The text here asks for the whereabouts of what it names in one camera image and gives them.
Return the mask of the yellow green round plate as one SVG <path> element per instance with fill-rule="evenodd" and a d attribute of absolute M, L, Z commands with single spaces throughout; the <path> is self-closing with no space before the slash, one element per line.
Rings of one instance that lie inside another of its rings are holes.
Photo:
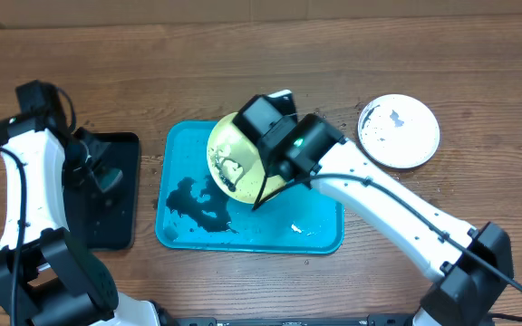
<path fill-rule="evenodd" d="M 233 124 L 237 113 L 222 118 L 207 143 L 207 162 L 219 188 L 236 201 L 254 204 L 265 171 L 256 147 Z"/>

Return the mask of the green orange sponge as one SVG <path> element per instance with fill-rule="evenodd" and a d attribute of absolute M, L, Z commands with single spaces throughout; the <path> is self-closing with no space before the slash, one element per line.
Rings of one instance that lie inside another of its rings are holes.
<path fill-rule="evenodd" d="M 118 186 L 123 178 L 119 168 L 101 168 L 95 173 L 98 188 L 102 193 L 108 193 Z"/>

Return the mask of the white round plate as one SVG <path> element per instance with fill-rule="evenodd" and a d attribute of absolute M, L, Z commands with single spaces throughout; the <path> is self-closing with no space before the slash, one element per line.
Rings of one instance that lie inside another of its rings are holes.
<path fill-rule="evenodd" d="M 369 102 L 357 122 L 362 149 L 388 168 L 417 168 L 440 145 L 440 125 L 423 102 L 403 94 L 386 94 Z"/>

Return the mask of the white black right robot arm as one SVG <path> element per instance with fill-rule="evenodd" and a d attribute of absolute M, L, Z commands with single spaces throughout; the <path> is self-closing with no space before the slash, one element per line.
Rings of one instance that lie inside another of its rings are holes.
<path fill-rule="evenodd" d="M 373 164 L 323 118 L 296 117 L 290 91 L 256 95 L 232 120 L 262 165 L 288 186 L 305 184 L 351 209 L 431 281 L 414 325 L 479 325 L 514 276 L 510 239 L 426 202 Z"/>

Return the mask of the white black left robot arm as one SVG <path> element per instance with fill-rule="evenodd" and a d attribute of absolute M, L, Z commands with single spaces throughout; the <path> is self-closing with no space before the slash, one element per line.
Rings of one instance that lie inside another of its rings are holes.
<path fill-rule="evenodd" d="M 157 303 L 120 292 L 99 250 L 134 238 L 140 142 L 77 126 L 73 103 L 45 81 L 18 86 L 0 120 L 6 218 L 0 306 L 13 325 L 170 325 Z"/>

